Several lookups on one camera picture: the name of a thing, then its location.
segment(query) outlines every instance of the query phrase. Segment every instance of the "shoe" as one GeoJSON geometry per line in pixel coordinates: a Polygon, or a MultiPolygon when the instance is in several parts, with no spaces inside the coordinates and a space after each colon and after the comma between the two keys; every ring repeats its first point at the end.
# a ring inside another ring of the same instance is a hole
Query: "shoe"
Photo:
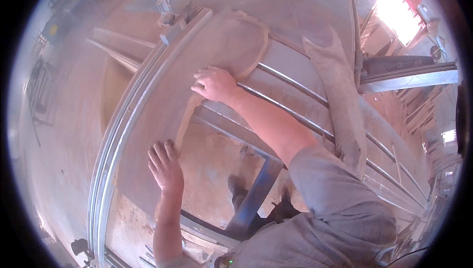
{"type": "Polygon", "coordinates": [[[230,190],[232,195],[235,196],[245,190],[245,179],[235,175],[230,175],[228,176],[227,185],[228,190],[230,190]]]}
{"type": "Polygon", "coordinates": [[[287,188],[287,186],[283,186],[281,189],[281,202],[283,201],[291,203],[291,193],[289,192],[289,188],[287,188]]]}

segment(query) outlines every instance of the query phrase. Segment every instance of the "person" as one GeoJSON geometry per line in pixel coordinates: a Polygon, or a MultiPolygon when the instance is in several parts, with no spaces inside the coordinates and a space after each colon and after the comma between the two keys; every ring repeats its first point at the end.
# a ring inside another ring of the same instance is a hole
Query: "person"
{"type": "MultiPolygon", "coordinates": [[[[216,267],[384,267],[397,237],[395,218],[381,199],[326,150],[312,132],[276,106],[236,85],[226,71],[199,70],[192,90],[233,108],[288,165],[310,212],[261,227],[216,261],[216,267]]],[[[183,173],[171,141],[149,150],[161,188],[153,238],[159,267],[199,265],[182,255],[179,215],[183,173]]]]}

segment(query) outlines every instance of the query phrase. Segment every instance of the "hand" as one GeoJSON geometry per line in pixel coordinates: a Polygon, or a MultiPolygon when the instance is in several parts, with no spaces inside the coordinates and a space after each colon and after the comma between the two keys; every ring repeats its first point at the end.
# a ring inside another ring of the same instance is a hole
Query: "hand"
{"type": "Polygon", "coordinates": [[[172,141],[157,142],[148,150],[148,166],[161,192],[184,192],[184,176],[172,141]]]}
{"type": "Polygon", "coordinates": [[[238,89],[230,73],[218,67],[209,66],[208,69],[200,69],[194,77],[197,80],[191,89],[212,101],[225,103],[238,89]]]}

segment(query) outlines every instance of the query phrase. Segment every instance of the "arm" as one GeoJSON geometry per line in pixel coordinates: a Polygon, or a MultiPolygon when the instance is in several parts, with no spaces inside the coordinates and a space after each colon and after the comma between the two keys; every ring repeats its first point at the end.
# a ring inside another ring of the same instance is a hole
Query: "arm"
{"type": "Polygon", "coordinates": [[[197,81],[193,91],[238,112],[287,166],[302,148],[318,145],[308,128],[287,112],[239,88],[226,70],[209,66],[194,77],[197,81]]]}
{"type": "Polygon", "coordinates": [[[182,256],[180,213],[184,178],[174,146],[158,142],[148,151],[148,166],[161,188],[161,202],[153,237],[156,263],[182,256]]]}

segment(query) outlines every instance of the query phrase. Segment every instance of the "stacked wood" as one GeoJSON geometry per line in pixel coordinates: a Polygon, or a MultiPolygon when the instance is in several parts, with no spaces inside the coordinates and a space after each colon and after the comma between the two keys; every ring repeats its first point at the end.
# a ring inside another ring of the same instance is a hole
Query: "stacked wood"
{"type": "Polygon", "coordinates": [[[442,92],[441,85],[435,86],[427,94],[421,88],[402,90],[398,93],[398,98],[406,105],[409,113],[405,118],[407,130],[411,134],[417,131],[433,129],[437,120],[435,118],[435,98],[442,92]]]}

